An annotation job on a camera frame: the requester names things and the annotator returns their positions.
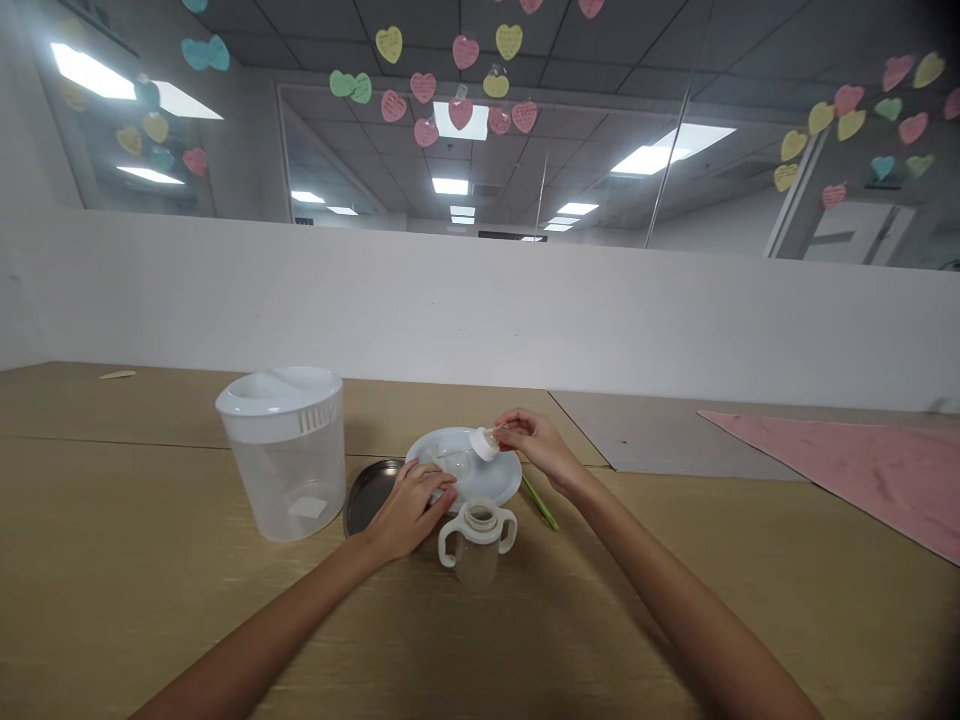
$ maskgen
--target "person's left hand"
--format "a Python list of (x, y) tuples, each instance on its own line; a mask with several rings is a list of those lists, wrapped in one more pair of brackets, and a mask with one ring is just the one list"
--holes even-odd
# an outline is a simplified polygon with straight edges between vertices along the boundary
[[(363, 531), (382, 553), (384, 562), (416, 550), (457, 499), (457, 491), (451, 487), (457, 481), (453, 475), (436, 465), (419, 463), (411, 460), (400, 469), (390, 497)], [(427, 507), (438, 488), (443, 488), (443, 495)]]

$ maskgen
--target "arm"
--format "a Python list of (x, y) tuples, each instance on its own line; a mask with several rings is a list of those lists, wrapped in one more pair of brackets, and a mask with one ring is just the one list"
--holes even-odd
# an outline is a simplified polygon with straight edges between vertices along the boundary
[(796, 681), (713, 592), (576, 459), (549, 420), (514, 410), (497, 421), (580, 511), (667, 639), (734, 718), (820, 718)]
[[(456, 478), (434, 465), (414, 469), (417, 462), (397, 475), (370, 527), (221, 640), (133, 718), (249, 715), (327, 615), (381, 567), (413, 552), (453, 505), (457, 493), (450, 483)], [(441, 487), (444, 494), (424, 511), (431, 493)]]

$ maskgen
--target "plastic container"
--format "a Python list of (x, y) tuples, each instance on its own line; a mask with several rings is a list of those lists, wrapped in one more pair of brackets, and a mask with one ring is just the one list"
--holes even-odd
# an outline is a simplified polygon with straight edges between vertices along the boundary
[(329, 370), (289, 367), (242, 377), (217, 398), (253, 516), (268, 540), (312, 535), (343, 507), (342, 389)]

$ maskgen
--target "pink cloth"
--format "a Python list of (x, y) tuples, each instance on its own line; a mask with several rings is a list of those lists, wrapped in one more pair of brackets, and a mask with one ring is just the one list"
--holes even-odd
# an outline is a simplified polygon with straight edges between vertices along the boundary
[(960, 565), (960, 432), (700, 416)]

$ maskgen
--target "wooden table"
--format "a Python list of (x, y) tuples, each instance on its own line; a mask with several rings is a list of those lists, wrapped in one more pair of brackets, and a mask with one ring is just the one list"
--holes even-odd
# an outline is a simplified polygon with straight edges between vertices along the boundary
[[(290, 545), (259, 535), (206, 405), (229, 374), (95, 380), (104, 371), (0, 374), (0, 717), (125, 717), (342, 540), (339, 522)], [(159, 390), (138, 387), (154, 373)], [(348, 387), (347, 417), (367, 423), (351, 480), (373, 456), (406, 452), (375, 452), (406, 442), (398, 425), (409, 435), (433, 417), (473, 424), (488, 405), (538, 392), (491, 390), (491, 401), (478, 388)], [(367, 387), (416, 410), (407, 421), (394, 406), (378, 426)], [(466, 419), (430, 408), (451, 393)], [(11, 400), (30, 398), (20, 424)], [(138, 410), (144, 399), (157, 412)], [(593, 471), (827, 717), (913, 718), (931, 701), (960, 620), (956, 568), (810, 484)], [(428, 542), (343, 603), (257, 717), (700, 717), (619, 570), (531, 475), (560, 533), (514, 497), (517, 544), (480, 594)]]

